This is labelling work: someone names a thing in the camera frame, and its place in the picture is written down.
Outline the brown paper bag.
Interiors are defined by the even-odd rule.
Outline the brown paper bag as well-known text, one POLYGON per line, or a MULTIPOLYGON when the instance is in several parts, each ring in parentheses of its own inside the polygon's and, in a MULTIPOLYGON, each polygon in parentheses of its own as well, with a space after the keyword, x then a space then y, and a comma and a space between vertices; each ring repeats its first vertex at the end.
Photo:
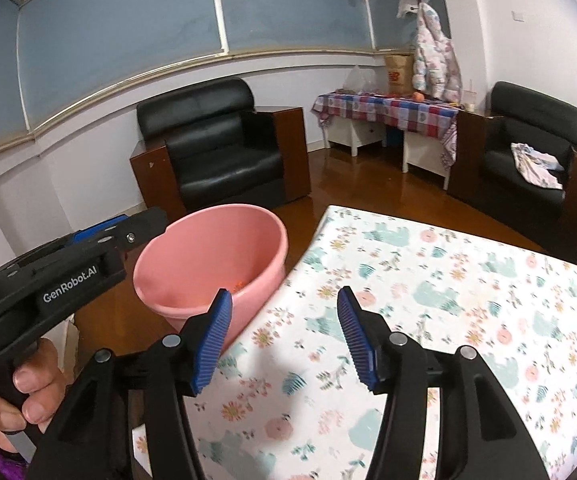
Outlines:
POLYGON ((389 81, 389 93, 394 96, 410 96, 413 92, 412 76, 415 57, 412 53, 390 54, 384 56, 389 81))

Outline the plaid tablecloth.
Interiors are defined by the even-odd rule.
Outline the plaid tablecloth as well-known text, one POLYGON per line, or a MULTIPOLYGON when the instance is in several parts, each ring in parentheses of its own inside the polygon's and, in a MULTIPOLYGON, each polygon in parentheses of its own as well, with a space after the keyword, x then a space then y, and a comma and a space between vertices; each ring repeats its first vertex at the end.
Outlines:
POLYGON ((428 136, 441 142, 441 163, 449 169, 457 158, 457 116, 459 110, 441 102, 415 102, 373 94, 320 94, 311 107, 321 125, 333 116, 377 122, 399 130, 428 136))

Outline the orange fruit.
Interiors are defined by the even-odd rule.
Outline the orange fruit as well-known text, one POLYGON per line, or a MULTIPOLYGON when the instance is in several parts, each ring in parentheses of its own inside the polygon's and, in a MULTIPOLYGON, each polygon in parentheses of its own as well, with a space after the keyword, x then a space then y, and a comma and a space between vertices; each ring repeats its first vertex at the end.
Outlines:
POLYGON ((423 93, 415 91, 412 93, 412 99, 414 99, 415 102, 423 102, 425 100, 425 96, 423 93))

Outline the hanging floral jacket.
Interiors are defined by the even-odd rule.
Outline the hanging floral jacket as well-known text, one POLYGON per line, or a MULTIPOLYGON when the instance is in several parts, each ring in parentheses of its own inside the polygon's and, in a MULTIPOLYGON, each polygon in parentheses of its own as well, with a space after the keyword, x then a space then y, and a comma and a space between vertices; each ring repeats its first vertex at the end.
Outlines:
POLYGON ((462 79, 453 42, 429 0, 399 0, 397 18, 415 14, 412 89, 434 100, 459 103, 462 79))

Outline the white side table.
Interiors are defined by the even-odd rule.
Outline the white side table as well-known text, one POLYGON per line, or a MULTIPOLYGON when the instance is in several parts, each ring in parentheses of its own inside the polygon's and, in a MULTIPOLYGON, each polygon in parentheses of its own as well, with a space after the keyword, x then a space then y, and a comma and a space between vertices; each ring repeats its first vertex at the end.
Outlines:
POLYGON ((379 122, 337 116, 331 117, 322 131, 326 148, 348 148, 353 157, 357 157, 358 152, 366 146, 381 144, 383 148, 391 148, 399 155, 401 170, 405 174, 411 167, 422 169, 440 177, 443 189, 448 190, 450 170, 445 168, 441 159, 444 145, 436 138, 379 122))

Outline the pink plastic bucket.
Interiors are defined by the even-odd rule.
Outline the pink plastic bucket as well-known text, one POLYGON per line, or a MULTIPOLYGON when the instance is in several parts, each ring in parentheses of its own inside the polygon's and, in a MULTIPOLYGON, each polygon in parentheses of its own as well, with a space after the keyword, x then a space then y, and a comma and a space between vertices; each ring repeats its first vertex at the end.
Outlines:
POLYGON ((145 246, 133 269, 133 288, 175 330, 206 312, 218 289, 229 290, 233 311, 224 344, 230 346, 282 284, 287 249, 286 227, 268 209, 202 209, 145 246), (246 286, 234 292, 239 281, 246 286))

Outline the orange plastic bag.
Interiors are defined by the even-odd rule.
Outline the orange plastic bag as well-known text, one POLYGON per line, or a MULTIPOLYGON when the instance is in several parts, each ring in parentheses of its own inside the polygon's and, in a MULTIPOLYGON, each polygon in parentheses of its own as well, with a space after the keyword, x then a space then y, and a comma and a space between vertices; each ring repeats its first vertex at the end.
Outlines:
POLYGON ((239 290, 241 290, 245 286, 246 286, 246 281, 239 281, 239 282, 236 282, 234 284, 233 290, 234 290, 234 292, 238 292, 239 290))

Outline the floral bear tablecloth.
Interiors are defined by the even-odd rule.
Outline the floral bear tablecloth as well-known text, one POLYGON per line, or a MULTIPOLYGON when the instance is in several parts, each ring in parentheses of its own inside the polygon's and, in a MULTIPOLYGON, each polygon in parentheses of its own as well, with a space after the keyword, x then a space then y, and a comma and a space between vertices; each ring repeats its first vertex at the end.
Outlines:
POLYGON ((133 283, 174 326, 233 295, 186 402, 209 479, 564 479, 577 468, 577 266, 331 206, 292 270, 279 218, 168 226, 133 283))

